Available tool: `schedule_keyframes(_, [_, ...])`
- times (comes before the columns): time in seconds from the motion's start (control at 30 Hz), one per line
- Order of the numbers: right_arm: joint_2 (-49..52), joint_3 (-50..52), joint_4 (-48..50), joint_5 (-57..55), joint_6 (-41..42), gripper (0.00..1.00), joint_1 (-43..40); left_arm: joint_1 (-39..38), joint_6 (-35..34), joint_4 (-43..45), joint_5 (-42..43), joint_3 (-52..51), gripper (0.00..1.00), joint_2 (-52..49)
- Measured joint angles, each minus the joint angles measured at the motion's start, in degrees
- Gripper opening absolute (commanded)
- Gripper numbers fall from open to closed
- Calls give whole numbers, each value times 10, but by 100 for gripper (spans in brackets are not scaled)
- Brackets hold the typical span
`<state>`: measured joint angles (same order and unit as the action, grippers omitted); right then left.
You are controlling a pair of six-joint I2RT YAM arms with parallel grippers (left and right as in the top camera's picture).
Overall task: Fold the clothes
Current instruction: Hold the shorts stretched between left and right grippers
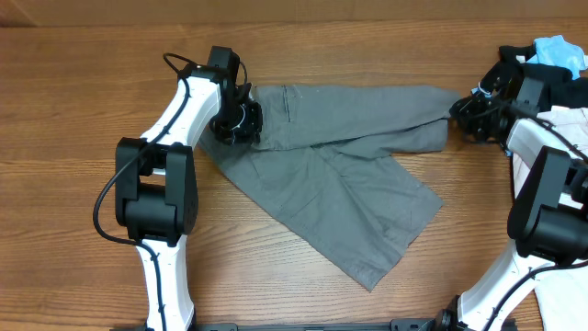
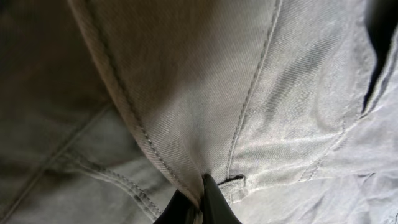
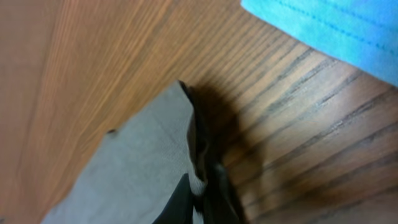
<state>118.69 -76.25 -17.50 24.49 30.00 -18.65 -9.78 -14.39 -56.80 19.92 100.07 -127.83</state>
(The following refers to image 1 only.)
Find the grey shorts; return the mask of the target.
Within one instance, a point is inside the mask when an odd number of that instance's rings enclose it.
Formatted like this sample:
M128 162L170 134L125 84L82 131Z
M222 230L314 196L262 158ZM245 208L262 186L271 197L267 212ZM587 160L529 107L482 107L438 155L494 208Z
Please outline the grey shorts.
M443 206L397 153L439 152L457 91L434 86L261 86L258 143L200 146L244 194L364 288Z

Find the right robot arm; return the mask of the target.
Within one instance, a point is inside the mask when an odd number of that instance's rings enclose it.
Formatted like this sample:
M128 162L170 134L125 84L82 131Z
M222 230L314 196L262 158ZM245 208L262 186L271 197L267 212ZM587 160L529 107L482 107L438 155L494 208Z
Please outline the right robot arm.
M537 105L543 82L478 89L450 109L461 130L498 143L530 169L507 220L509 241L481 279L424 330L514 330L509 315L545 277L587 264L587 156Z

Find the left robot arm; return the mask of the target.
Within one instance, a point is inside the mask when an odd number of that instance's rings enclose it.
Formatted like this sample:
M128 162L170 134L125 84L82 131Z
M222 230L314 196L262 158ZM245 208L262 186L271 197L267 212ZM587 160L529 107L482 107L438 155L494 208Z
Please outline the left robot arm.
M258 142L262 110L251 84L231 69L188 64L178 73L171 102L139 138L116 149L115 212L136 247L146 282L145 330L192 330L195 305L187 286L187 237L198 215L194 149L211 130L227 145Z

